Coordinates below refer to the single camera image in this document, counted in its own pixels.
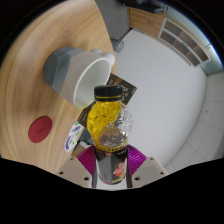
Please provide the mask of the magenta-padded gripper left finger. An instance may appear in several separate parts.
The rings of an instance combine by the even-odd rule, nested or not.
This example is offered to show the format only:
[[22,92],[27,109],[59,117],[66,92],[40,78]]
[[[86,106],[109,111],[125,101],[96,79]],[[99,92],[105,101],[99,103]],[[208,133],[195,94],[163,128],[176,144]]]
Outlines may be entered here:
[[94,146],[88,147],[77,157],[71,156],[56,175],[84,188],[97,185],[97,167]]

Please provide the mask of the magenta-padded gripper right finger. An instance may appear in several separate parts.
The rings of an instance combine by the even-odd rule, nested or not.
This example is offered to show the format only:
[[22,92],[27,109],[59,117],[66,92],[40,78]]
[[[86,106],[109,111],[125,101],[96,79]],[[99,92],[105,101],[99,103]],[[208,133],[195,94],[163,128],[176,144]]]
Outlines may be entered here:
[[146,157],[135,147],[128,146],[128,188],[140,188],[167,175],[167,171],[154,157]]

